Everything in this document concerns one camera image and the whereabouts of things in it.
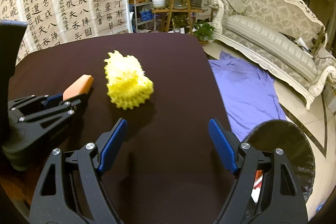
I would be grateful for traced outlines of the tan paper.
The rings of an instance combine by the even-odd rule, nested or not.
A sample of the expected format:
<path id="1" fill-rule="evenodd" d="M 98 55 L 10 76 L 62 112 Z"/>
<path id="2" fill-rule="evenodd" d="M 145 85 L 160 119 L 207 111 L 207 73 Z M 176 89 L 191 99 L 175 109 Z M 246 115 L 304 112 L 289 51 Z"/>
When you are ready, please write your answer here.
<path id="1" fill-rule="evenodd" d="M 63 92 L 63 100 L 67 101 L 70 98 L 79 96 L 81 94 L 88 94 L 90 88 L 94 82 L 94 78 L 91 75 L 82 75 L 74 83 L 72 83 Z"/>

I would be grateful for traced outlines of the black trash bin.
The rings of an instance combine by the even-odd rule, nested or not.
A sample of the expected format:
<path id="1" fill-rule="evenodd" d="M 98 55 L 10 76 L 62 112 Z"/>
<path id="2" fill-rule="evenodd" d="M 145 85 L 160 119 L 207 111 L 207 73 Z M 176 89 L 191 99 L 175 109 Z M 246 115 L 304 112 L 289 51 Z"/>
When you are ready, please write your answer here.
<path id="1" fill-rule="evenodd" d="M 244 139 L 271 160 L 260 164 L 260 193 L 244 215 L 250 223 L 306 223 L 306 202 L 315 179 L 315 159 L 305 134 L 293 123 L 271 120 Z"/>

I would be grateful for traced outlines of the yellow foam fruit net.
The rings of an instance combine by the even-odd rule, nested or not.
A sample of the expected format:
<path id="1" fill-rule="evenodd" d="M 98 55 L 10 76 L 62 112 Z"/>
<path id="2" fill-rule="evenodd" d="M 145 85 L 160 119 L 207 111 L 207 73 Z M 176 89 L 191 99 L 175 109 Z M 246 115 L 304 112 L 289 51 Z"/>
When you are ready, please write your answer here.
<path id="1" fill-rule="evenodd" d="M 109 52 L 104 60 L 107 95 L 119 109 L 140 107 L 154 93 L 154 84 L 146 75 L 138 59 L 123 56 L 119 51 Z"/>

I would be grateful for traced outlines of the purple cloth on floor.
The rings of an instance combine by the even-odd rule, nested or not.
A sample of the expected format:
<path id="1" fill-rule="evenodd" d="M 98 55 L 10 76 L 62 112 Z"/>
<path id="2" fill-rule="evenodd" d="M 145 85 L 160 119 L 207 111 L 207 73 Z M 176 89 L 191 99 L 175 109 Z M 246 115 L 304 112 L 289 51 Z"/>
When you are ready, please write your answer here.
<path id="1" fill-rule="evenodd" d="M 222 51 L 209 60 L 231 131 L 243 141 L 258 125 L 286 120 L 274 88 L 274 79 L 262 68 Z"/>

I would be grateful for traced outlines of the blue basket on shelf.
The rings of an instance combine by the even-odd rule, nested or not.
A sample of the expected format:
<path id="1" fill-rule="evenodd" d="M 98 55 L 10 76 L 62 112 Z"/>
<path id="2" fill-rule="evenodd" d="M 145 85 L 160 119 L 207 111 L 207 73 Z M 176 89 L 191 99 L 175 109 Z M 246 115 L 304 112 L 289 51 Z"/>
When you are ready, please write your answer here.
<path id="1" fill-rule="evenodd" d="M 153 19 L 151 10 L 140 11 L 139 13 L 143 22 Z"/>

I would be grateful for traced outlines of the metal shelf rack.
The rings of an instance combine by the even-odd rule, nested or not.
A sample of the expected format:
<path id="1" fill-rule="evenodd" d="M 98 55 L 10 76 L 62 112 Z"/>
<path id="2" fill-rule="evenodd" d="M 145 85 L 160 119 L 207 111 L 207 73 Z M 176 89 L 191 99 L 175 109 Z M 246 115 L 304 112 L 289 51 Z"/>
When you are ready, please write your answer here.
<path id="1" fill-rule="evenodd" d="M 133 33 L 154 32 L 157 30 L 157 21 L 152 12 L 151 0 L 128 0 Z"/>

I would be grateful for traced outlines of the papers on sofa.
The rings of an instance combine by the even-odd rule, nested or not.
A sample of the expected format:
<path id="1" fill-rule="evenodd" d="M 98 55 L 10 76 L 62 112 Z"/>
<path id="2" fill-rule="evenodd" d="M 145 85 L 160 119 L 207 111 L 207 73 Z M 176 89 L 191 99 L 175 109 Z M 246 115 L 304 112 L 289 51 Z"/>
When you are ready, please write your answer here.
<path id="1" fill-rule="evenodd" d="M 280 34 L 282 34 L 283 36 L 285 36 L 291 42 L 295 43 L 296 46 L 298 46 L 301 50 L 303 50 L 308 56 L 310 56 L 311 58 L 313 58 L 311 50 L 307 47 L 307 45 L 305 44 L 305 42 L 303 41 L 303 39 L 301 37 L 299 37 L 299 39 L 296 40 L 293 36 L 284 34 L 282 32 L 280 32 Z"/>

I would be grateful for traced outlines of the wooden plant stand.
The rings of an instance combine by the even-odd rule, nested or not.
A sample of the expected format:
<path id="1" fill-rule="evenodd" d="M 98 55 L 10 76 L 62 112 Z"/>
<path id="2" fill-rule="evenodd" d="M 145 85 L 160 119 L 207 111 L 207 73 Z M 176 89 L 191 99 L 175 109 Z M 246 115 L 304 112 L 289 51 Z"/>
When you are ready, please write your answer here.
<path id="1" fill-rule="evenodd" d="M 173 19 L 173 13 L 186 13 L 187 14 L 187 24 L 189 26 L 189 31 L 193 33 L 193 19 L 192 14 L 197 12 L 202 12 L 201 8 L 196 8 L 191 5 L 190 0 L 182 0 L 184 1 L 181 5 L 176 5 L 175 0 L 168 0 L 168 4 L 166 4 L 166 0 L 151 0 L 152 2 L 152 12 L 154 15 L 164 14 L 165 16 L 162 19 L 160 31 L 168 32 L 171 21 Z"/>

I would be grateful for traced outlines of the small floor potted plant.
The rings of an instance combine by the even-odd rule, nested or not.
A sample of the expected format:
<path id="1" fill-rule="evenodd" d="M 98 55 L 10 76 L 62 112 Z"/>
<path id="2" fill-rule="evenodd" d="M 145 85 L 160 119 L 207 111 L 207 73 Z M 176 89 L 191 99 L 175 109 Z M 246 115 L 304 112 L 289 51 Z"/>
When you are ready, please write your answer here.
<path id="1" fill-rule="evenodd" d="M 198 19 L 194 24 L 193 36 L 201 43 L 210 43 L 213 41 L 213 32 L 215 28 L 209 22 Z"/>

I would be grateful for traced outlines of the toy rifle on sofa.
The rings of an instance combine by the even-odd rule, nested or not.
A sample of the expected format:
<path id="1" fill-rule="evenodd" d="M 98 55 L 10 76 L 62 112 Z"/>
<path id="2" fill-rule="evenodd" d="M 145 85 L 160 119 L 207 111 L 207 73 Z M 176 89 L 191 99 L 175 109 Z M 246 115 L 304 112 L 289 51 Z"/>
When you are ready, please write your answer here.
<path id="1" fill-rule="evenodd" d="M 326 40 L 327 40 L 327 33 L 325 31 L 325 28 L 322 27 L 320 32 L 318 33 L 317 38 L 312 39 L 313 45 L 310 50 L 313 57 L 319 52 L 321 48 L 325 47 Z"/>

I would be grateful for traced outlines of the white ornate sofa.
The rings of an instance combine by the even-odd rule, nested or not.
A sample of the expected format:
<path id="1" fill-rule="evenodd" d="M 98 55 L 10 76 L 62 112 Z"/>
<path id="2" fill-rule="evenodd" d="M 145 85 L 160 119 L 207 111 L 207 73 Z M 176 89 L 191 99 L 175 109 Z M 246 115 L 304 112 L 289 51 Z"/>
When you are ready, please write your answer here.
<path id="1" fill-rule="evenodd" d="M 214 39 L 286 82 L 305 98 L 309 110 L 326 84 L 335 85 L 335 57 L 326 50 L 327 40 L 311 58 L 280 32 L 301 37 L 311 49 L 312 39 L 326 27 L 303 0 L 241 1 L 245 11 L 238 14 L 223 0 L 208 0 Z"/>

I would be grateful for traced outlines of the striped cushion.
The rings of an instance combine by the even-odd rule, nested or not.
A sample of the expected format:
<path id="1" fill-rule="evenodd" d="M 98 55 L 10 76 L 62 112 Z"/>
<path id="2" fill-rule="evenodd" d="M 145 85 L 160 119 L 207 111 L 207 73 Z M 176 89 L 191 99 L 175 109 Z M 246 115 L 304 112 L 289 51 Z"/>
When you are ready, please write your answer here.
<path id="1" fill-rule="evenodd" d="M 223 0 L 223 2 L 228 5 L 231 10 L 237 12 L 238 14 L 245 11 L 245 5 L 241 0 Z"/>

